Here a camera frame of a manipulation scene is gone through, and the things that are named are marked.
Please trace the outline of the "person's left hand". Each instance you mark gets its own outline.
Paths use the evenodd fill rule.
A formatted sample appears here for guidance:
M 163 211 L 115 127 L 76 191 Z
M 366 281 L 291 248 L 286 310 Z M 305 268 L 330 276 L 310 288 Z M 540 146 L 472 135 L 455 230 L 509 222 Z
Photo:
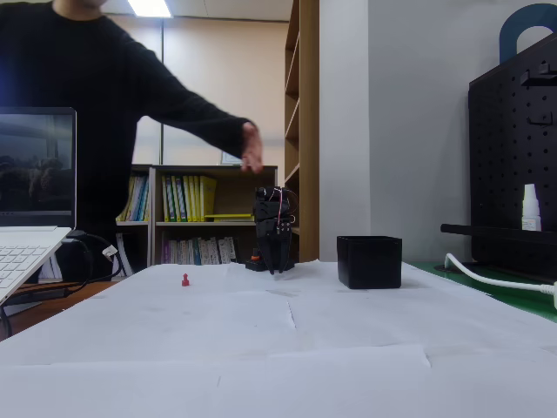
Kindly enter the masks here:
M 263 144 L 258 127 L 251 122 L 243 124 L 242 169 L 259 174 L 263 168 Z

